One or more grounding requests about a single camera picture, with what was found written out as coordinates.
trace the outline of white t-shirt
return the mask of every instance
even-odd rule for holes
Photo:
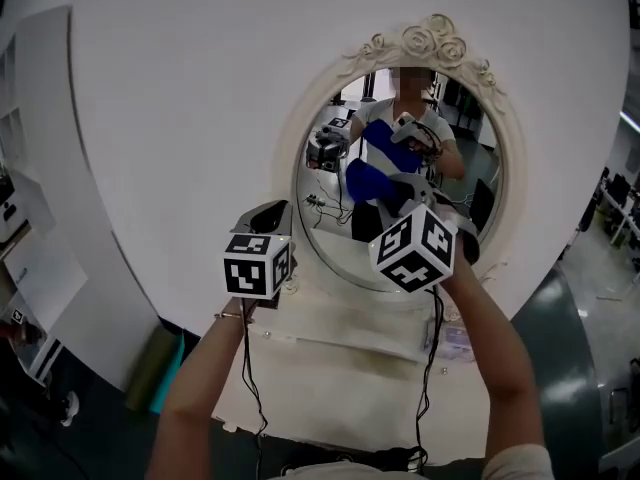
[[[389,126],[393,125],[393,102],[394,98],[388,100],[374,101],[360,107],[353,115],[366,127],[372,121],[381,119]],[[456,140],[449,123],[429,107],[426,108],[424,114],[419,121],[429,127],[440,138],[442,142],[447,140]],[[382,171],[387,176],[397,174],[400,171],[387,156],[372,144],[367,143],[367,163],[376,169]]]
[[[295,469],[286,477],[298,480],[416,480],[414,473],[379,471],[351,462],[334,462]],[[546,448],[523,444],[507,448],[493,457],[482,471],[482,480],[553,480]]]

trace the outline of bracelet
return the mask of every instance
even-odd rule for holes
[[[239,313],[228,313],[226,311],[223,311],[222,313],[216,313],[213,316],[214,316],[214,318],[216,320],[218,320],[219,318],[226,318],[228,316],[230,316],[232,318],[238,318],[240,320],[244,320],[244,317],[241,314],[239,314]],[[247,323],[248,324],[252,324],[253,323],[253,318],[247,318]]]

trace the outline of mirror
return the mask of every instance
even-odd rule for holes
[[[482,105],[456,80],[425,67],[381,69],[348,84],[309,121],[298,208],[311,244],[338,275],[398,291],[372,270],[368,244],[398,218],[387,180],[400,201],[412,197],[402,197],[399,173],[428,182],[482,242],[501,193],[500,143]],[[403,136],[409,122],[416,132]]]

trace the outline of person's left arm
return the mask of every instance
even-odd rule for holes
[[[435,162],[436,169],[445,178],[461,180],[464,178],[464,163],[453,131],[444,119],[441,120],[438,128],[436,133],[442,141],[442,154]]]
[[[253,308],[255,301],[245,303]],[[241,315],[239,299],[231,299],[224,312]],[[178,370],[160,414],[147,478],[211,478],[211,413],[243,335],[240,318],[217,319]]]

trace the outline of fluorescent light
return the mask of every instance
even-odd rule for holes
[[[638,126],[636,122],[633,119],[631,119],[627,114],[625,114],[624,112],[620,112],[620,117],[624,119],[625,122],[629,126],[631,126],[631,128],[633,128],[636,132],[640,133],[640,126]]]

